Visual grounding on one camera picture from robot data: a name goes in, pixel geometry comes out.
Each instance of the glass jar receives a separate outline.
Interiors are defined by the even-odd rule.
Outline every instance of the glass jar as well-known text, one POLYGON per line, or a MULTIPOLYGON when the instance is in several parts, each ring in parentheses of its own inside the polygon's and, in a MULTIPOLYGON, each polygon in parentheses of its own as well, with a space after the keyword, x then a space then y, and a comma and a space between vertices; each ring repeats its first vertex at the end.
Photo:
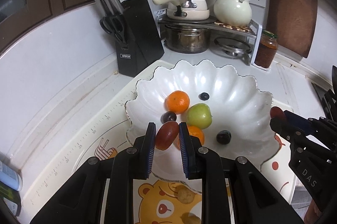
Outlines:
POLYGON ((262 30, 260 44, 258 46, 255 64, 263 68, 269 68, 278 48, 277 35, 262 30))

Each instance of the fruit bowl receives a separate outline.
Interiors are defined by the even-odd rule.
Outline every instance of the fruit bowl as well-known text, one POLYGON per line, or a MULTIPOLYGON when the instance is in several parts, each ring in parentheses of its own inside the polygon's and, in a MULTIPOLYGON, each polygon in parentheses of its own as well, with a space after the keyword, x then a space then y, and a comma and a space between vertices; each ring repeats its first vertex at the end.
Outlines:
MULTIPOLYGON (((156 124, 157 131, 160 129, 161 116, 167 111, 165 100, 176 90, 188 94, 190 107, 197 103, 209 106, 213 121, 203 130, 204 146, 221 157, 245 156, 260 170, 262 163, 278 152, 279 143, 269 126, 272 94, 258 90, 253 76, 239 76, 232 65, 217 68, 209 60, 195 66, 181 60, 172 69, 160 66, 151 80, 137 82, 136 98, 125 104, 131 122, 126 138, 131 145, 145 134, 149 122, 156 124), (206 101, 199 98, 203 92, 209 94, 206 101), (222 130, 231 132, 227 145, 216 141, 222 130)), ((186 112, 177 115, 177 122, 182 121, 186 121, 186 112)), ((181 153, 174 144, 164 151, 155 149, 152 172, 161 180, 183 183, 196 192, 202 190, 199 180, 185 178, 181 153)))

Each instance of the wooden cutting board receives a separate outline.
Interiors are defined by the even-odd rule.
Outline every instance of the wooden cutting board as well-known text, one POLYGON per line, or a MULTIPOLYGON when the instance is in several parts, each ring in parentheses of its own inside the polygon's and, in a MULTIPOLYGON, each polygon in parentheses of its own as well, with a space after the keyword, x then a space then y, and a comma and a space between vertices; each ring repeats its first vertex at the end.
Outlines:
POLYGON ((315 32, 317 0, 270 0, 266 29, 279 45, 307 58, 315 32))

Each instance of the cartoon bear print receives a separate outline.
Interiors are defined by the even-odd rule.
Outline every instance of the cartoon bear print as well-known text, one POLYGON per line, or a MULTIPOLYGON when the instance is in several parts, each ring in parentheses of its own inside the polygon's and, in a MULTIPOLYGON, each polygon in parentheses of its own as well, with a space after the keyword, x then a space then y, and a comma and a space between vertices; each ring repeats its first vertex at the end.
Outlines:
POLYGON ((177 198, 181 188, 186 186, 162 180, 153 185, 142 184, 138 189, 142 201, 136 224, 184 224, 184 219, 192 214, 201 217, 201 195, 195 194, 190 204, 183 204, 177 198))

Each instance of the green jar lid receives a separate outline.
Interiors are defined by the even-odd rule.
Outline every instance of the green jar lid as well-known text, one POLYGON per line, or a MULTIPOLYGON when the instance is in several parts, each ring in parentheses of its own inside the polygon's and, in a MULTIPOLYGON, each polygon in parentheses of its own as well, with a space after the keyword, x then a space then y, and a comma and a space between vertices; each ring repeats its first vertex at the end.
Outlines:
POLYGON ((272 32, 269 32, 269 31, 267 31, 267 30, 262 30, 262 34, 264 34, 264 35, 266 35, 266 36, 268 36, 268 37, 271 37, 271 38, 277 38, 277 35, 276 34, 274 34, 274 33, 272 33, 272 32))

